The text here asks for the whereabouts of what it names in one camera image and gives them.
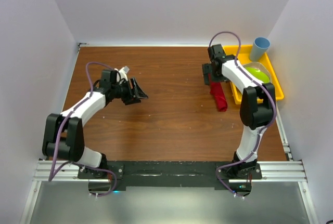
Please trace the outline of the red cloth napkin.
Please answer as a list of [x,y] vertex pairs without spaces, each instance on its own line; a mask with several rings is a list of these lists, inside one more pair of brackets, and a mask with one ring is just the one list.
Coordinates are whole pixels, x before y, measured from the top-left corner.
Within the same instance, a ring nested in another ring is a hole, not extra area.
[[216,108],[219,112],[225,112],[228,108],[228,104],[225,98],[223,88],[220,83],[210,83],[210,95],[213,96],[216,104]]

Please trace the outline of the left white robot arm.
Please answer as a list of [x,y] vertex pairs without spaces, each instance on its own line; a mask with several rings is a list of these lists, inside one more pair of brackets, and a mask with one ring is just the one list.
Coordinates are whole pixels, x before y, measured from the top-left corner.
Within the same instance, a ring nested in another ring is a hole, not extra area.
[[136,79],[127,77],[128,70],[128,67],[102,70],[100,79],[78,103],[59,114],[50,114],[46,119],[42,153],[79,164],[95,178],[105,177],[106,156],[85,145],[83,127],[114,99],[121,99],[126,106],[148,99]]

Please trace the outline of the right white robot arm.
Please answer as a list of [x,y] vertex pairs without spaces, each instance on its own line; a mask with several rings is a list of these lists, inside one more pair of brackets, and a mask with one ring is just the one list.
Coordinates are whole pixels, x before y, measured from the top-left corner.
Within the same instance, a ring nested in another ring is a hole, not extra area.
[[202,65],[204,82],[232,82],[242,94],[240,118],[244,125],[233,161],[220,171],[239,179],[255,170],[263,134],[276,117],[275,87],[250,74],[235,55],[227,55],[223,47],[208,47],[210,63]]

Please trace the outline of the yellow plastic tray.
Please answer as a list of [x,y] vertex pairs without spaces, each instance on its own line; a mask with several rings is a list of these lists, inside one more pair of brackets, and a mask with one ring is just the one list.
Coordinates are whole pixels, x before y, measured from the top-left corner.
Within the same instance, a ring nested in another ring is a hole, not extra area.
[[[227,55],[235,55],[236,51],[238,49],[237,45],[227,45],[223,46],[223,49]],[[249,55],[252,49],[252,45],[242,45],[240,49],[240,54],[238,56],[238,60],[242,65],[246,65],[250,63]],[[264,53],[264,55],[258,60],[258,63],[260,63],[263,67],[266,68],[266,70],[269,72],[269,77],[271,79],[271,83],[275,86],[275,96],[276,101],[281,101],[284,99],[284,93],[283,90],[279,84],[278,78],[275,74],[275,71],[273,69],[273,66],[270,62],[270,59],[267,55],[267,53]],[[234,102],[237,105],[241,104],[241,92],[236,88],[236,86],[230,82],[230,87],[233,93]]]

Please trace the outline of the green bowl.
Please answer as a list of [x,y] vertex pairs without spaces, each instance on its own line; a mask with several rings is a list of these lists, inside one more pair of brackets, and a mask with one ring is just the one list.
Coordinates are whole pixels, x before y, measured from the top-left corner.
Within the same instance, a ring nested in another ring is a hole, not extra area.
[[261,80],[264,83],[269,83],[270,82],[270,77],[266,75],[263,71],[261,71],[258,68],[253,68],[253,67],[245,67],[245,69],[252,74],[255,78]]

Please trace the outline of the white plate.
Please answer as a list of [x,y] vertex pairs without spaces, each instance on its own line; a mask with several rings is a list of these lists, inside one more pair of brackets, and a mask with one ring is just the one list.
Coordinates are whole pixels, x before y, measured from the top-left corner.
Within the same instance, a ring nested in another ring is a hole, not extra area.
[[268,75],[270,77],[270,82],[271,82],[271,74],[269,73],[269,71],[266,69],[266,67],[259,63],[259,62],[250,62],[250,63],[247,63],[247,64],[244,64],[243,67],[253,67],[253,68],[258,68],[260,69],[261,71],[263,71],[266,75]]

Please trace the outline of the blue plastic cup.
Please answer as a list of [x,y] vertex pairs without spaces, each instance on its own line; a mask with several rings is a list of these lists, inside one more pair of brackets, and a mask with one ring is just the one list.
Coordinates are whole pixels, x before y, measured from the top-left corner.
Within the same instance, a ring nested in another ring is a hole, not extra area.
[[258,61],[264,53],[269,49],[271,43],[265,37],[257,37],[252,45],[249,59],[253,62]]

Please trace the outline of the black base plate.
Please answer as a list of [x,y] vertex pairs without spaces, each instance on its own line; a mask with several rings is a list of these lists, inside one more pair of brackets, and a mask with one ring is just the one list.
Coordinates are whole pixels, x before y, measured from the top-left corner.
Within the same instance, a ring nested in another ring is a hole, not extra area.
[[262,179],[259,163],[227,167],[229,162],[108,161],[115,173],[117,191],[128,187],[187,187],[224,190],[227,184],[235,192],[251,191],[250,181]]

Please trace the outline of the aluminium frame rail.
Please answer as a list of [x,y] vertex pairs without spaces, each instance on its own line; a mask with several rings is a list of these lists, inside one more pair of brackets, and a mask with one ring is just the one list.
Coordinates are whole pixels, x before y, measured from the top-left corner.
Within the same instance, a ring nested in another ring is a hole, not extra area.
[[[267,182],[307,182],[307,176],[302,162],[259,162],[262,180]],[[52,161],[38,161],[34,172],[34,181],[47,181]],[[79,168],[67,164],[60,169],[53,181],[78,180]]]

